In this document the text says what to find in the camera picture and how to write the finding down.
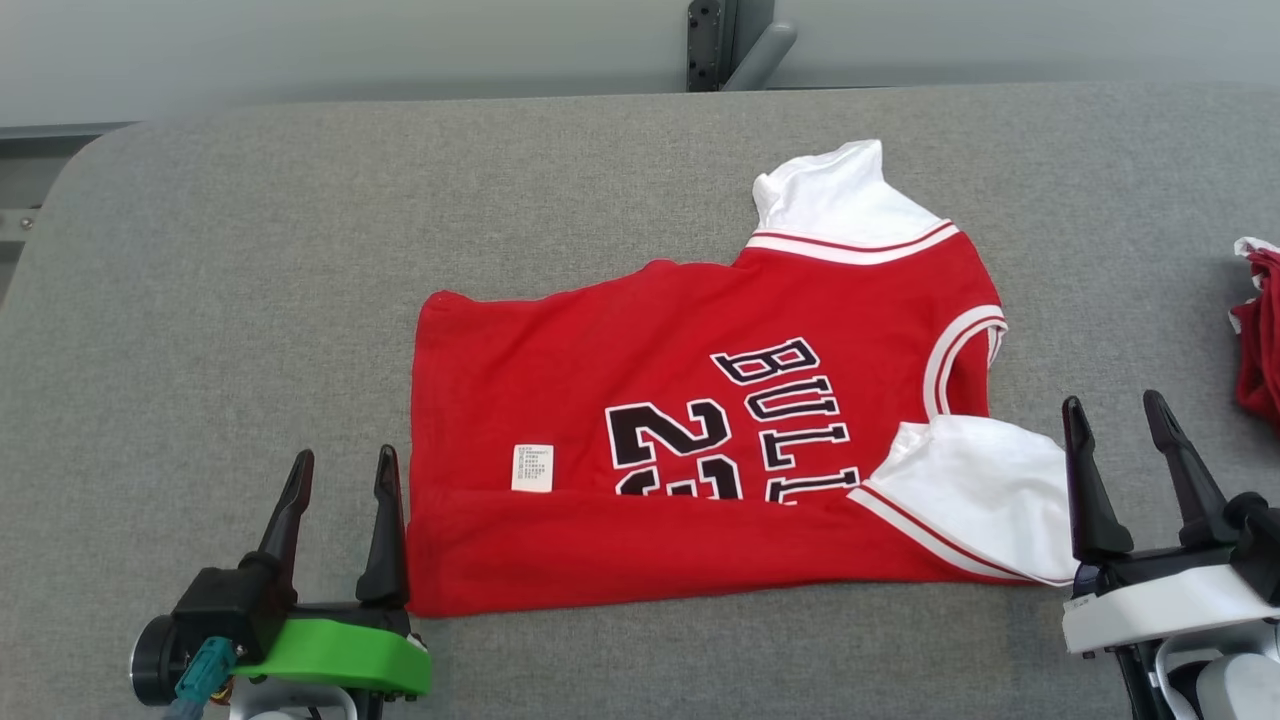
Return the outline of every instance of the jersey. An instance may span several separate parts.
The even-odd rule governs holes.
[[[863,141],[760,176],[759,227],[731,265],[654,260],[534,301],[433,295],[412,377],[410,609],[1061,574],[922,520],[928,482],[872,482],[895,441],[919,445],[904,428],[987,415],[1006,329],[969,238],[881,165]],[[1021,502],[993,502],[1000,482],[1016,480],[992,480],[988,510]]]

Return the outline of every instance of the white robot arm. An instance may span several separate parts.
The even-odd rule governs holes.
[[[1280,510],[1230,502],[1165,398],[1143,396],[1183,515],[1179,546],[1134,552],[1093,462],[1080,401],[1062,404],[1071,543],[1070,652],[1114,653],[1135,720],[1280,717]]]

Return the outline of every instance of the care label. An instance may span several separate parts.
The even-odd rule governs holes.
[[[1080,596],[1080,597],[1074,597],[1074,598],[1071,598],[1071,600],[1069,600],[1069,601],[1066,601],[1066,602],[1062,603],[1062,610],[1070,612],[1071,610],[1075,610],[1076,607],[1083,607],[1083,606],[1088,605],[1091,600],[1094,600],[1098,596],[1096,596],[1093,593],[1084,594],[1084,596]]]
[[[511,456],[511,489],[552,492],[554,460],[554,446],[517,445]]]

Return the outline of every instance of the white sleeve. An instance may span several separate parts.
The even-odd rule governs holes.
[[[849,264],[883,263],[955,234],[955,227],[893,190],[878,140],[783,163],[755,178],[760,215],[749,246]]]
[[[1051,585],[1075,575],[1066,455],[1018,425],[972,415],[902,423],[849,497],[970,573]]]

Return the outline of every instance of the gray padded mat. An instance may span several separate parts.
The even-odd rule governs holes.
[[[115,132],[72,160],[0,311],[0,714],[150,715],[146,620],[257,542],[317,455],[297,587],[351,597],[378,447],[407,466],[417,310],[538,297],[652,258],[728,261],[751,179],[881,137],[974,238],[1011,333],[996,416],[1083,396],[1139,544],[1179,527],[1140,409],[1165,392],[1228,492],[1280,501],[1233,406],[1230,256],[1280,237],[1280,95],[1005,86],[298,105]],[[874,552],[851,547],[850,552]],[[1119,717],[1064,591],[845,584],[426,621],[435,693],[390,717]]]

